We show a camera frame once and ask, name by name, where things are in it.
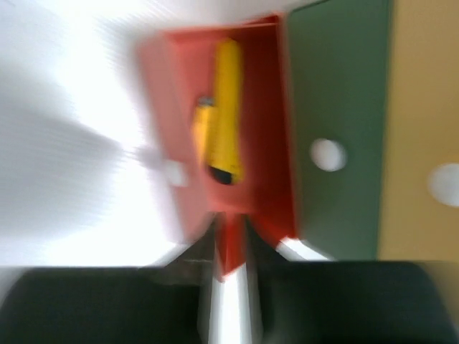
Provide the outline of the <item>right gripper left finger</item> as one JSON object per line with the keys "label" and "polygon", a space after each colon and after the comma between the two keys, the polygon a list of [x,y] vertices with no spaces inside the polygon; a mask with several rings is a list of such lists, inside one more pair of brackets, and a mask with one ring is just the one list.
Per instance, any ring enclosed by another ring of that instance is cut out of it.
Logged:
{"label": "right gripper left finger", "polygon": [[214,239],[156,267],[33,267],[1,302],[3,343],[207,343]]}

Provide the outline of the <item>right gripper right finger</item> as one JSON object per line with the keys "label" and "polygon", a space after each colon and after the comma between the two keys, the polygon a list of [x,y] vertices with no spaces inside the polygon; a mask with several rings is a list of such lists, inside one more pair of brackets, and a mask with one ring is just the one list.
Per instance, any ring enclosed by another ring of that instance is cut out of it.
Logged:
{"label": "right gripper right finger", "polygon": [[245,223],[256,343],[456,343],[458,266],[289,260]]}

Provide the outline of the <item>slim yellow utility knife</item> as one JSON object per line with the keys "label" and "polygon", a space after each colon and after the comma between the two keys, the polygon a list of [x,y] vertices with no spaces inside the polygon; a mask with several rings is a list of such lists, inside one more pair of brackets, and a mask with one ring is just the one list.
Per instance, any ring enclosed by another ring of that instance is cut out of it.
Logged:
{"label": "slim yellow utility knife", "polygon": [[197,147],[197,157],[200,164],[203,164],[206,161],[213,114],[214,100],[211,97],[199,98],[194,112],[193,135]]}

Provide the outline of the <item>green drawer box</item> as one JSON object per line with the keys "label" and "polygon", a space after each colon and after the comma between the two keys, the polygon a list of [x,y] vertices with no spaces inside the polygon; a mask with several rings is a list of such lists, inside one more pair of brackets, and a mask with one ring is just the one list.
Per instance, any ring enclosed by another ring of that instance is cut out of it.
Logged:
{"label": "green drawer box", "polygon": [[301,235],[377,258],[390,1],[319,1],[287,17]]}

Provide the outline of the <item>red drawer box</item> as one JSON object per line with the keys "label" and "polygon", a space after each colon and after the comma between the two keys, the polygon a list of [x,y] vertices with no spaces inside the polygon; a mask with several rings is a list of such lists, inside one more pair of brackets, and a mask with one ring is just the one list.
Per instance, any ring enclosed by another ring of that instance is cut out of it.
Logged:
{"label": "red drawer box", "polygon": [[[178,168],[179,182],[171,193],[181,237],[191,246],[205,234],[209,221],[216,221],[219,277],[247,260],[246,222],[274,249],[298,235],[283,34],[283,17],[271,14],[229,25],[163,29],[136,49],[159,143],[166,160]],[[232,185],[219,183],[209,172],[212,128],[203,164],[193,135],[198,99],[214,100],[216,50],[224,39],[235,40],[242,52],[243,174]]]}

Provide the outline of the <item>wide yellow utility knife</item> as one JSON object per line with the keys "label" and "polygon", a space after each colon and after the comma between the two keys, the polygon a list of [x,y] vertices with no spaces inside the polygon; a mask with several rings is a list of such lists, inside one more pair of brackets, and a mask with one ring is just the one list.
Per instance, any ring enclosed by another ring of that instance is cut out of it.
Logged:
{"label": "wide yellow utility knife", "polygon": [[207,158],[212,177],[224,185],[242,180],[239,145],[242,79],[240,45],[233,39],[224,39],[216,50],[215,114]]}

